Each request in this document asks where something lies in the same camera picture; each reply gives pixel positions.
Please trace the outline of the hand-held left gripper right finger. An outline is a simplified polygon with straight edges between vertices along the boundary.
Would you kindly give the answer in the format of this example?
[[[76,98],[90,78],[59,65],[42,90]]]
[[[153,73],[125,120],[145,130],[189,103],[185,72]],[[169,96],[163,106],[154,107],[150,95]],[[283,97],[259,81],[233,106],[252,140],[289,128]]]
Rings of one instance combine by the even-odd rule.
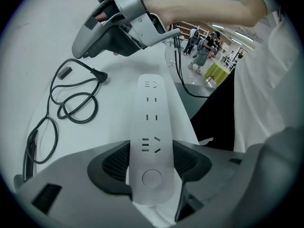
[[[244,153],[173,141],[174,168],[182,180],[175,221],[206,207],[227,186]]]

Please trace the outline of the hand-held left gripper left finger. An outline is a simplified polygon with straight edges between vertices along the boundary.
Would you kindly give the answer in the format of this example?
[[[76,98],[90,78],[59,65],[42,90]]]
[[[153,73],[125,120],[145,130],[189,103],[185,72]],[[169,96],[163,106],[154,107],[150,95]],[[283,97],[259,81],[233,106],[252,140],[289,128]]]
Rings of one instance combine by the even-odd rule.
[[[129,141],[73,153],[51,163],[17,190],[16,199],[44,228],[150,228],[132,204],[132,190],[103,169]]]

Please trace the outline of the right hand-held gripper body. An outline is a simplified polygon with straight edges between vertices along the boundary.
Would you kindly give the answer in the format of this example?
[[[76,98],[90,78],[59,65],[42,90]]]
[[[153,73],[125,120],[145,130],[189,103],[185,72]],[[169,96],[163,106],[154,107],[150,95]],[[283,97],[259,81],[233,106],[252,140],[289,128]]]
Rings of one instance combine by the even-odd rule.
[[[108,15],[101,22],[103,29],[117,26],[138,48],[151,47],[169,38],[177,37],[181,31],[175,26],[169,31],[155,13],[148,11],[144,0],[98,0],[98,9],[104,10],[111,2],[118,12]]]

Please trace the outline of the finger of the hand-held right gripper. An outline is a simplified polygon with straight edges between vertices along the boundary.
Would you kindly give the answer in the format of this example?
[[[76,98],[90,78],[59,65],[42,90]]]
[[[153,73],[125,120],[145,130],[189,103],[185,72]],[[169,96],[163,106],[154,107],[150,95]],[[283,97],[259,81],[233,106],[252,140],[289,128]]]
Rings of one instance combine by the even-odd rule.
[[[94,12],[94,17],[104,12],[108,19],[112,17],[115,19],[122,18],[122,13],[118,9],[114,0],[98,0],[98,2],[99,7],[97,8],[97,11]]]
[[[89,16],[78,32],[72,45],[75,58],[94,58],[108,50],[128,57],[140,47],[122,28],[126,19],[122,14],[115,14],[104,24]]]

